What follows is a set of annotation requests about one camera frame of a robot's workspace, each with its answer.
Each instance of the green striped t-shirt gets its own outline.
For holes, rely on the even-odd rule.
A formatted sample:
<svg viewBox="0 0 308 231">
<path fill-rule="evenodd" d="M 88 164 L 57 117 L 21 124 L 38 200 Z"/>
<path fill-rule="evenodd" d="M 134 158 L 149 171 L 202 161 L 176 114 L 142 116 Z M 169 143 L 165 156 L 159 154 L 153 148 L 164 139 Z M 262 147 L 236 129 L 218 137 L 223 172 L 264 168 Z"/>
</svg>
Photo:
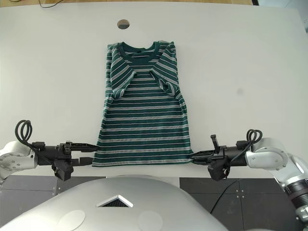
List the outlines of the green striped t-shirt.
<svg viewBox="0 0 308 231">
<path fill-rule="evenodd" d="M 183 164 L 192 154 L 173 42 L 108 46 L 106 94 L 93 166 Z"/>
</svg>

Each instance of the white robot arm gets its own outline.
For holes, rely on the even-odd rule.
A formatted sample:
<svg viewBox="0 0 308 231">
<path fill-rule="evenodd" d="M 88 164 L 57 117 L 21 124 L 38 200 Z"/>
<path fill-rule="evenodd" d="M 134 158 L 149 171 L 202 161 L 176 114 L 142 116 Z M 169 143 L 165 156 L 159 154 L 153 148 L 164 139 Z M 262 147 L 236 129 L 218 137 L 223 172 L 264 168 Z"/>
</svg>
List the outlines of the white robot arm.
<svg viewBox="0 0 308 231">
<path fill-rule="evenodd" d="M 288 195 L 296 208 L 297 218 L 308 223 L 308 164 L 295 155 L 287 153 L 276 139 L 262 138 L 259 131 L 256 142 L 238 141 L 234 147 L 219 146 L 212 135 L 215 150 L 198 152 L 192 156 L 195 164 L 209 165 L 212 179 L 226 178 L 231 166 L 249 166 L 268 170 Z"/>
<path fill-rule="evenodd" d="M 91 157 L 72 159 L 72 151 L 83 153 L 94 152 L 98 146 L 87 143 L 60 143 L 56 146 L 46 146 L 44 142 L 28 143 L 32 133 L 29 120 L 21 120 L 15 134 L 18 141 L 9 142 L 0 150 L 0 185 L 14 172 L 36 168 L 37 165 L 51 165 L 56 177 L 68 180 L 74 171 L 74 166 L 90 165 Z"/>
</svg>

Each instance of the white stripe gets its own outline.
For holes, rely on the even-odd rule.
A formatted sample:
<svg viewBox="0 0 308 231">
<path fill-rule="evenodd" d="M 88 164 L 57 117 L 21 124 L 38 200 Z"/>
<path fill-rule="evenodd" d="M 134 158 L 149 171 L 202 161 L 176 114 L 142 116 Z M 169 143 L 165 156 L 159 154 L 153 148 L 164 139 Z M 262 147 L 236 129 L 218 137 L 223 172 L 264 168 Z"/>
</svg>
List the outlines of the white stripe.
<svg viewBox="0 0 308 231">
<path fill-rule="evenodd" d="M 149 55 L 133 56 L 133 58 L 149 57 Z"/>
<path fill-rule="evenodd" d="M 164 65 L 164 64 L 161 64 L 160 62 L 158 62 L 157 65 L 160 65 L 160 66 L 163 67 L 164 69 L 169 70 L 169 71 L 172 71 L 172 72 L 174 72 L 175 74 L 177 74 L 177 71 L 176 71 L 175 69 L 173 69 L 173 68 L 171 68 L 171 67 L 168 67 L 168 66 L 166 66 L 166 65 Z"/>
<path fill-rule="evenodd" d="M 134 65 L 134 66 L 153 66 L 153 65 Z"/>
<path fill-rule="evenodd" d="M 148 106 L 148 107 L 114 107 L 110 108 L 110 111 L 125 111 L 125 110 L 152 110 L 160 108 L 180 108 L 180 105 L 169 105 L 169 106 Z"/>
<path fill-rule="evenodd" d="M 136 71 L 136 72 L 146 72 L 146 71 L 150 71 L 150 69 L 134 69 L 134 71 Z"/>
<path fill-rule="evenodd" d="M 116 65 L 122 58 L 121 57 L 118 57 L 116 60 L 114 60 L 112 63 L 111 63 L 111 68 Z"/>
<path fill-rule="evenodd" d="M 130 74 L 131 71 L 132 71 L 132 70 L 129 70 L 129 71 L 126 73 L 126 75 L 124 75 L 118 82 L 114 83 L 113 86 L 115 86 L 115 85 L 117 85 L 119 82 L 121 82 L 122 79 L 124 79 L 127 75 Z"/>
<path fill-rule="evenodd" d="M 142 130 L 163 130 L 187 128 L 188 124 L 178 126 L 160 126 L 160 127 L 143 127 L 143 128 L 101 128 L 101 131 L 142 131 Z"/>
<path fill-rule="evenodd" d="M 172 74 L 169 74 L 168 72 L 166 72 L 166 71 L 164 71 L 164 70 L 158 68 L 157 66 L 156 66 L 155 68 L 156 68 L 157 70 L 160 70 L 161 72 L 166 73 L 167 75 L 170 75 L 170 76 L 172 76 L 172 77 L 176 77 L 176 75 L 174 76 L 174 75 L 172 75 Z"/>
<path fill-rule="evenodd" d="M 112 72 L 111 72 L 111 74 L 114 72 L 114 71 L 116 71 L 117 69 L 119 69 L 122 65 L 124 65 L 125 64 L 125 62 L 123 62 L 120 66 L 118 66 L 116 69 L 114 69 L 114 70 L 112 70 Z"/>
<path fill-rule="evenodd" d="M 119 73 L 117 73 L 116 75 L 111 77 L 111 81 L 113 81 L 114 79 L 118 78 L 121 74 L 123 74 L 124 72 L 126 72 L 128 70 L 129 66 L 124 67 Z"/>
<path fill-rule="evenodd" d="M 132 72 L 132 73 L 130 74 L 130 76 L 129 76 L 122 84 L 120 84 L 120 85 L 117 87 L 117 89 L 119 89 L 119 88 L 123 87 L 125 84 L 127 84 L 127 83 L 134 77 L 134 74 L 135 74 L 135 72 Z"/>
<path fill-rule="evenodd" d="M 156 144 L 138 144 L 138 145 L 116 145 L 116 146 L 100 146 L 101 148 L 115 148 L 115 147 L 136 147 L 136 146 L 152 146 L 152 145 L 174 145 L 174 144 L 185 144 L 190 142 L 183 142 L 183 143 L 156 143 Z"/>
<path fill-rule="evenodd" d="M 160 77 L 162 77 L 163 79 L 169 81 L 170 83 L 173 83 L 173 84 L 175 84 L 175 85 L 178 85 L 177 82 L 175 82 L 174 80 L 172 80 L 172 79 L 170 79 L 170 78 L 168 78 L 168 77 L 166 77 L 166 76 L 164 76 L 164 75 L 158 73 L 156 70 L 152 69 L 152 71 L 153 71 L 154 73 L 156 73 L 157 75 L 159 75 Z"/>
<path fill-rule="evenodd" d="M 176 64 L 172 64 L 171 62 L 168 62 L 167 60 L 161 59 L 161 61 L 164 61 L 164 62 L 166 62 L 166 63 L 169 63 L 169 64 L 171 64 L 171 65 L 174 65 L 176 69 L 178 68 Z"/>
<path fill-rule="evenodd" d="M 130 85 L 156 85 L 157 86 L 157 83 L 132 83 L 132 81 L 130 82 Z"/>
<path fill-rule="evenodd" d="M 144 94 L 164 94 L 164 95 L 166 95 L 166 93 L 164 93 L 162 91 L 161 92 L 147 92 L 147 93 L 144 93 L 144 92 L 143 93 L 126 93 L 125 95 L 140 95 L 140 94 L 142 94 L 142 95 L 144 95 Z"/>
<path fill-rule="evenodd" d="M 92 163 L 93 166 L 114 166 L 114 165 L 137 165 L 137 164 L 158 164 L 158 163 L 181 163 L 190 162 L 190 159 L 180 159 L 180 160 L 143 160 L 143 161 L 120 161 L 112 163 Z"/>
<path fill-rule="evenodd" d="M 166 58 L 168 58 L 168 59 L 170 59 L 170 60 L 173 60 L 173 61 L 177 61 L 175 58 L 172 58 L 171 56 L 169 56 L 168 54 L 166 54 L 166 53 L 163 53 L 162 54 L 163 56 L 165 56 Z"/>
<path fill-rule="evenodd" d="M 157 113 L 169 113 L 169 112 L 180 112 L 180 111 L 167 111 L 167 112 L 134 112 L 134 113 L 112 113 L 112 115 L 135 115 L 135 114 L 157 114 Z"/>
<path fill-rule="evenodd" d="M 166 103 L 166 102 L 149 102 L 149 103 Z M 119 105 L 119 104 L 136 104 L 136 103 L 113 103 L 112 105 Z"/>
<path fill-rule="evenodd" d="M 127 90 L 161 90 L 157 87 L 144 87 L 144 88 L 128 88 Z"/>
<path fill-rule="evenodd" d="M 153 153 L 153 152 L 172 152 L 172 151 L 190 150 L 190 147 L 183 148 L 154 148 L 154 149 L 132 149 L 132 150 L 114 150 L 114 151 L 96 151 L 98 154 L 118 154 L 118 153 Z"/>
<path fill-rule="evenodd" d="M 132 81 L 153 81 L 153 78 L 133 78 Z"/>
<path fill-rule="evenodd" d="M 118 134 L 118 135 L 104 135 L 105 136 L 136 136 L 136 135 L 156 135 L 156 134 L 173 134 L 173 133 L 184 133 L 188 131 L 175 131 L 175 132 L 159 132 L 159 133 L 142 133 L 142 134 Z"/>
<path fill-rule="evenodd" d="M 188 154 L 174 154 L 174 155 L 141 155 L 141 156 L 115 156 L 115 157 L 96 157 L 97 159 L 116 159 L 116 158 L 139 158 L 139 157 L 158 157 L 158 156 L 175 156 L 175 155 L 188 155 Z"/>
<path fill-rule="evenodd" d="M 189 135 L 187 136 L 174 136 L 174 137 L 152 137 L 152 138 L 131 138 L 131 139 L 109 139 L 109 140 L 102 140 L 98 139 L 99 142 L 105 143 L 105 142 L 131 142 L 131 141 L 168 141 L 168 140 L 181 140 L 181 139 L 187 139 L 189 138 Z"/>
<path fill-rule="evenodd" d="M 149 97 L 127 97 L 122 100 L 160 100 L 160 99 L 173 99 L 172 96 L 149 96 Z"/>
<path fill-rule="evenodd" d="M 187 114 L 182 114 L 182 115 L 161 115 L 161 116 L 144 116 L 144 117 L 120 117 L 120 118 L 103 118 L 106 121 L 117 121 L 117 120 L 143 120 L 143 119 L 177 119 L 177 118 L 184 118 L 186 117 Z"/>
</svg>

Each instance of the wooden floor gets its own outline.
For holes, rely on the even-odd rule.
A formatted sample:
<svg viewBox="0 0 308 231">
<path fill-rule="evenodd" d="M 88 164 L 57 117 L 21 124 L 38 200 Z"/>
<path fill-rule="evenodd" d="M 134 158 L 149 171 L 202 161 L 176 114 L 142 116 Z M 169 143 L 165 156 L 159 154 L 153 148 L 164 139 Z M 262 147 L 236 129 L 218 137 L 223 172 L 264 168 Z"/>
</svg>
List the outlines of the wooden floor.
<svg viewBox="0 0 308 231">
<path fill-rule="evenodd" d="M 20 0 L 12 2 L 10 0 L 0 0 L 0 7 L 36 5 L 39 0 Z M 41 4 L 56 3 L 59 0 L 40 0 Z M 209 2 L 252 5 L 252 0 L 64 0 L 62 2 L 94 2 L 94 1 L 174 1 L 174 2 Z"/>
</svg>

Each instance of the black cable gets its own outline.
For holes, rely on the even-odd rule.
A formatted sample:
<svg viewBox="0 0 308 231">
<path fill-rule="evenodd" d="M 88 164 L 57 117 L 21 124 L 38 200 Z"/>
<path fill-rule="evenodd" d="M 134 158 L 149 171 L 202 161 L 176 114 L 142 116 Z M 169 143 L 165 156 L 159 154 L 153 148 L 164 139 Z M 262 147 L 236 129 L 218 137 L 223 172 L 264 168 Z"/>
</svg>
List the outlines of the black cable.
<svg viewBox="0 0 308 231">
<path fill-rule="evenodd" d="M 25 146 L 31 148 L 34 152 L 36 151 L 35 148 L 32 146 L 32 144 L 30 144 L 28 142 L 28 140 L 30 139 L 32 134 L 32 125 L 30 120 L 21 120 L 17 123 L 16 127 L 15 127 L 15 136 L 18 139 L 18 141 L 22 144 L 24 144 Z"/>
<path fill-rule="evenodd" d="M 48 162 L 49 164 L 52 164 L 52 162 L 50 162 L 49 159 L 47 159 L 46 157 L 44 157 L 44 155 L 42 155 L 39 150 L 37 150 L 32 144 L 30 144 L 28 142 L 28 140 L 30 139 L 32 135 L 32 125 L 31 125 L 31 121 L 30 120 L 21 120 L 17 123 L 16 127 L 15 127 L 15 136 L 18 139 L 18 141 L 22 144 L 24 144 L 25 146 L 31 148 L 32 151 L 34 151 L 35 154 L 39 155 L 43 160 L 45 160 L 46 162 Z"/>
<path fill-rule="evenodd" d="M 219 196 L 219 198 L 216 200 L 214 206 L 213 206 L 212 209 L 211 209 L 210 214 L 213 213 L 213 211 L 214 211 L 216 205 L 218 204 L 218 202 L 220 201 L 220 199 L 222 198 L 222 196 L 225 194 L 226 190 L 227 190 L 229 187 L 231 187 L 233 184 L 235 184 L 236 182 L 238 182 L 239 180 L 241 180 L 241 179 L 238 179 L 238 180 L 232 182 L 231 184 L 229 184 L 229 185 L 225 188 L 225 190 L 221 193 L 221 195 Z"/>
<path fill-rule="evenodd" d="M 237 156 L 235 156 L 230 163 L 232 163 L 232 161 L 236 160 L 237 158 L 239 158 L 240 156 L 244 155 L 246 153 L 246 151 L 251 148 L 251 146 L 255 143 L 258 143 L 263 137 L 263 133 L 260 130 L 254 130 L 254 129 L 249 129 L 246 133 L 246 139 L 248 141 L 248 145 L 243 149 L 243 151 L 238 154 Z"/>
<path fill-rule="evenodd" d="M 41 6 L 41 8 L 51 8 L 51 7 L 54 7 L 54 6 L 58 5 L 60 2 L 62 2 L 64 0 L 60 0 L 60 1 L 58 1 L 57 3 L 55 3 L 55 4 L 51 5 L 51 6 L 42 6 L 42 4 L 40 3 L 40 0 L 38 0 L 38 1 L 39 1 L 39 5 Z"/>
</svg>

